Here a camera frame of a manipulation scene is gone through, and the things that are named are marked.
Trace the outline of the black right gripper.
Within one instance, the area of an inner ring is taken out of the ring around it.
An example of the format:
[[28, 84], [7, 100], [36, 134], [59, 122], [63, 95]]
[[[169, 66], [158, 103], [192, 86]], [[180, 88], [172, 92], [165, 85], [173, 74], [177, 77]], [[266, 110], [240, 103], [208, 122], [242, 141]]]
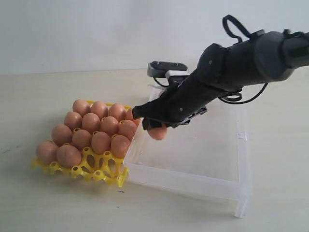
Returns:
[[143, 130], [166, 127], [176, 128], [188, 125], [196, 114], [224, 92], [215, 87], [213, 81], [218, 74], [193, 71], [185, 76], [182, 71], [168, 71], [169, 86], [155, 100], [135, 106], [132, 110], [135, 119], [143, 118]]

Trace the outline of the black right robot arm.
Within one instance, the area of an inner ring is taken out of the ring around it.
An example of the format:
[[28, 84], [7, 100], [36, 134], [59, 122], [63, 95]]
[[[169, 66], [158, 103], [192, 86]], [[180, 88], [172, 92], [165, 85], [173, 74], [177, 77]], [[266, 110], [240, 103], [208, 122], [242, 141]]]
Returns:
[[245, 86], [284, 81], [309, 64], [309, 35], [268, 32], [228, 48], [211, 44], [196, 69], [159, 98], [132, 110], [145, 130], [177, 127], [206, 112], [208, 103]]

